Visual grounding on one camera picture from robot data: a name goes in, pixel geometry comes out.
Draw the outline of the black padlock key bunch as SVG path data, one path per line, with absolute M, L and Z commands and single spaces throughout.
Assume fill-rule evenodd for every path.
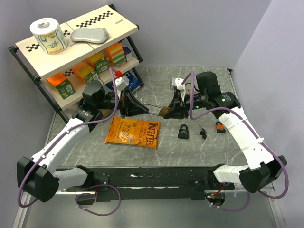
M 194 135 L 200 135 L 202 137 L 202 143 L 204 143 L 207 138 L 207 131 L 200 124 L 199 127 L 200 127 L 200 132 L 195 133 Z

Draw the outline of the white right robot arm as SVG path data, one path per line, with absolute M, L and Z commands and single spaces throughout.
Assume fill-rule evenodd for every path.
M 247 161 L 245 166 L 220 165 L 208 176 L 208 185 L 219 189 L 224 183 L 240 184 L 248 192 L 256 193 L 283 174 L 285 187 L 276 199 L 285 196 L 289 187 L 287 160 L 284 156 L 277 156 L 258 135 L 236 96 L 232 92 L 221 91 L 213 72 L 197 75 L 189 72 L 186 78 L 189 77 L 190 94 L 186 93 L 186 79 L 173 78 L 170 81 L 174 96 L 163 117 L 197 120 L 203 115 L 194 116 L 193 110 L 205 108 L 205 114 L 212 113 L 233 136 Z

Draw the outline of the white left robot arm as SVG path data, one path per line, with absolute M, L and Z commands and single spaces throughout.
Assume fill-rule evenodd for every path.
M 78 186 L 88 191 L 94 185 L 94 173 L 78 165 L 72 169 L 57 171 L 63 158 L 74 146 L 97 126 L 104 122 L 102 109 L 121 111 L 126 117 L 148 114 L 149 109 L 131 93 L 129 87 L 117 79 L 118 91 L 106 93 L 99 80 L 86 83 L 83 98 L 77 111 L 69 119 L 64 129 L 42 150 L 31 158 L 21 157 L 17 162 L 18 199 L 26 192 L 40 200 L 49 201 L 57 191 Z

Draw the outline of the black Kaijing padlock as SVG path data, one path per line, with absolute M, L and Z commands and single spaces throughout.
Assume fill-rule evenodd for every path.
M 189 139 L 189 130 L 186 124 L 181 124 L 178 132 L 178 138 L 187 140 Z

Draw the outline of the large brass padlock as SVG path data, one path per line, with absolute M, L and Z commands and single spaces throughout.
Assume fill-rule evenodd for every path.
M 164 117 L 171 110 L 171 107 L 168 107 L 168 106 L 159 106 L 159 105 L 149 104 L 149 103 L 144 103 L 144 104 L 142 104 L 142 106 L 143 107 L 152 106 L 152 107 L 159 108 L 158 114 L 151 113 L 151 112 L 149 112 L 148 114 L 155 115 L 155 116 L 160 116 L 160 117 Z

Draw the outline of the orange black padlock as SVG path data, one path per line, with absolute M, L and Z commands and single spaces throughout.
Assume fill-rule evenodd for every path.
M 226 129 L 225 129 L 224 125 L 220 121 L 216 122 L 216 131 L 217 131 L 217 133 L 225 133 L 226 132 Z

